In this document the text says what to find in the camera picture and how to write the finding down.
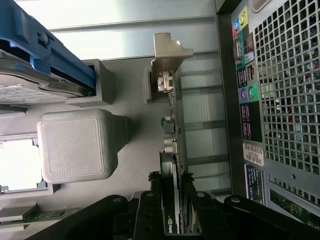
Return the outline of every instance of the barcode label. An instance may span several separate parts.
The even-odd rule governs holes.
[[[259,159],[258,157],[255,157],[255,156],[251,156],[251,155],[249,155],[249,154],[247,154],[247,155],[245,155],[246,157],[246,159],[248,160],[248,161],[251,161],[251,162],[253,162],[253,163],[255,163],[255,164],[258,164],[258,165],[262,165],[262,160],[261,159]]]
[[[251,163],[257,164],[259,166],[264,166],[264,151],[261,147],[252,144],[243,143],[243,157],[245,160]]]
[[[261,147],[244,143],[245,149],[255,152],[256,154],[264,154]]]

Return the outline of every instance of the usb port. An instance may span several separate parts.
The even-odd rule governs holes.
[[[247,123],[243,123],[243,136],[247,137],[248,136],[248,130],[247,130]]]
[[[244,112],[243,106],[240,106],[240,110],[241,110],[241,117],[242,117],[242,119],[245,119],[245,112]]]
[[[247,127],[248,136],[251,137],[251,124],[248,122],[246,124],[246,127]]]
[[[242,108],[242,112],[243,112],[243,119],[245,119],[246,118],[246,108],[244,105],[242,105],[241,108]]]
[[[240,82],[240,85],[244,84],[244,76],[242,74],[242,70],[240,70],[239,72],[239,82]]]
[[[243,76],[243,82],[246,84],[246,83],[247,83],[246,69],[243,69],[243,70],[242,70],[242,76]]]
[[[247,118],[247,119],[250,118],[249,106],[248,106],[248,105],[245,105],[245,115],[246,115],[246,118]]]

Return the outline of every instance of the gray plastic block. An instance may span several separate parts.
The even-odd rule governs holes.
[[[103,109],[44,114],[37,124],[43,179],[64,184],[110,177],[128,142],[127,120]]]
[[[115,99],[115,83],[112,73],[99,59],[83,61],[88,66],[94,67],[96,78],[96,95],[87,97],[74,97],[65,100],[66,104],[85,108],[98,107],[112,104]]]

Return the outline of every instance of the rear i/o panel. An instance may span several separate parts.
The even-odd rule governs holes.
[[[247,196],[320,230],[320,1],[249,2],[231,15]]]

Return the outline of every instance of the hard drive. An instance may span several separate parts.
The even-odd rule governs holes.
[[[34,70],[27,61],[0,50],[0,105],[59,103],[86,97],[91,91],[56,74]]]

